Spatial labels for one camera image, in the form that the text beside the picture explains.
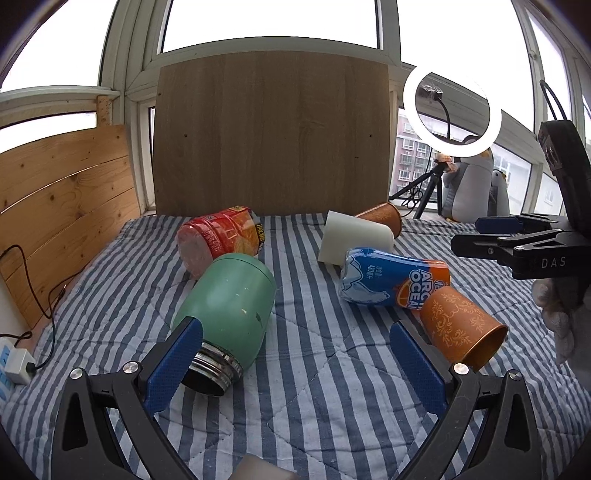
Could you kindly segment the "white gloved hand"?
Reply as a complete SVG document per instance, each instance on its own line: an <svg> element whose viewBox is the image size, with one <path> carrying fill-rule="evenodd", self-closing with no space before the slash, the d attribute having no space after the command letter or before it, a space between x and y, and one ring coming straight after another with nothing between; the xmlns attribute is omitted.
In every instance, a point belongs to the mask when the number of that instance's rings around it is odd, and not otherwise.
<svg viewBox="0 0 591 480"><path fill-rule="evenodd" d="M590 282L576 278L535 280L534 303L554 334L556 361L578 375L590 375Z"/></svg>

